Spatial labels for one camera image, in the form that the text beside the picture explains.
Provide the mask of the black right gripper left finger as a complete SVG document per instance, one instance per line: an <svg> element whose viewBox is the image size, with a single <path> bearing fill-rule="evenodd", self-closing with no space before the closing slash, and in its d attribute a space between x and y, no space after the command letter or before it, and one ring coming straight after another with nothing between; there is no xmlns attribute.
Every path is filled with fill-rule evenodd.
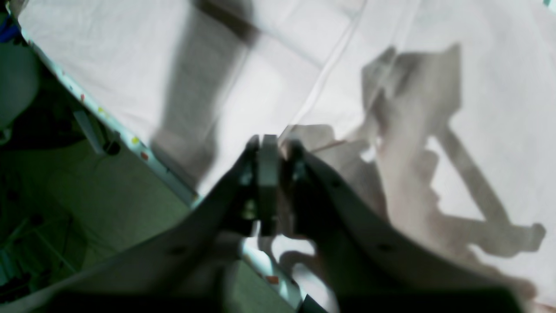
<svg viewBox="0 0 556 313"><path fill-rule="evenodd" d="M254 135L230 170L173 229L65 281L30 313L226 313L242 242L276 222L276 135Z"/></svg>

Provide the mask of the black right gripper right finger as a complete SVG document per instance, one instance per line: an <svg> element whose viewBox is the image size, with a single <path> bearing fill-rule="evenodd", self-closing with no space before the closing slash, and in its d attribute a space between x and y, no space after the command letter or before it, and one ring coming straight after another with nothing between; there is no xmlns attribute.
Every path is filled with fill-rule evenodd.
<svg viewBox="0 0 556 313"><path fill-rule="evenodd" d="M429 251L377 216L299 140L282 183L296 234L311 239L342 313L522 313L512 291Z"/></svg>

